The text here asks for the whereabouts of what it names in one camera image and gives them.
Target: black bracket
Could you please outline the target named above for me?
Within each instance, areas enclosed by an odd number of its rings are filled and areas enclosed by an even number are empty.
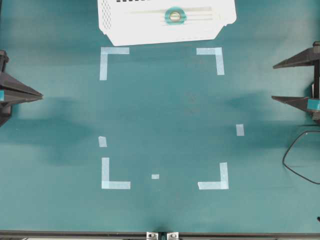
[[[12,116],[16,104],[41,100],[43,95],[5,73],[9,62],[6,51],[0,50],[0,127]]]
[[[312,116],[312,119],[320,124],[320,41],[313,43],[313,47],[308,48],[297,55],[286,59],[277,65],[273,66],[274,69],[290,68],[290,67],[314,67],[314,85],[312,90],[312,97],[292,97],[292,96],[272,96],[284,104],[289,104],[297,109],[300,109]]]

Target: tape strip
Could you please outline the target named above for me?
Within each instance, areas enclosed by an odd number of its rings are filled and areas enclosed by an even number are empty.
[[[307,108],[314,111],[320,111],[320,100],[319,99],[308,99]]]
[[[106,81],[108,77],[108,55],[130,54],[129,47],[101,47],[100,57],[100,81]]]
[[[98,140],[99,140],[99,147],[100,148],[106,148],[108,147],[107,145],[107,138],[105,136],[99,136],[98,137]]]
[[[160,174],[152,174],[151,179],[160,179]]]
[[[5,91],[0,90],[0,101],[4,101],[4,100],[5,100]]]
[[[228,163],[220,163],[220,181],[199,181],[198,187],[199,190],[228,190]]]
[[[197,48],[197,55],[215,55],[216,72],[218,75],[225,75],[224,56],[222,53],[222,47],[215,48]]]
[[[102,158],[101,171],[101,188],[114,190],[129,190],[131,189],[130,181],[110,181],[110,158]]]
[[[236,135],[238,137],[243,137],[245,135],[245,126],[243,124],[235,125],[236,128]]]

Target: teal mat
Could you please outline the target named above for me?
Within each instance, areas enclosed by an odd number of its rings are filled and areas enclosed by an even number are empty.
[[[319,186],[281,163],[314,123],[271,99],[310,95],[312,68],[272,66],[319,40],[318,0],[236,1],[237,21],[215,40],[131,46],[108,56],[107,81],[100,53],[112,44],[96,0],[2,7],[6,71],[44,100],[16,106],[0,128],[1,230],[319,232]],[[220,47],[225,75],[196,54]],[[303,146],[287,162],[317,181],[317,146]],[[102,157],[130,190],[101,188]],[[220,180],[220,163],[229,189],[199,190]]]

